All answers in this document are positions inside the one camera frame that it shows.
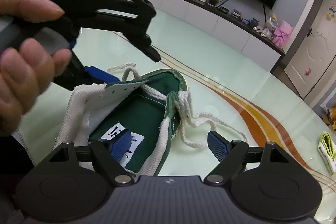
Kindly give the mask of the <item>person's left hand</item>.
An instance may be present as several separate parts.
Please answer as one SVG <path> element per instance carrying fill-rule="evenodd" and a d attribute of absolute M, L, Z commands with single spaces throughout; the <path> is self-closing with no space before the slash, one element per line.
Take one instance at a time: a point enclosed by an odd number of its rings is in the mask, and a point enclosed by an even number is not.
<path fill-rule="evenodd" d="M 20 16 L 33 23 L 60 18 L 64 11 L 50 0 L 1 0 L 1 14 Z M 21 117 L 37 97 L 62 74 L 72 53 L 61 49 L 50 55 L 33 38 L 26 39 L 18 50 L 8 48 L 1 54 L 1 136 L 11 135 Z"/>

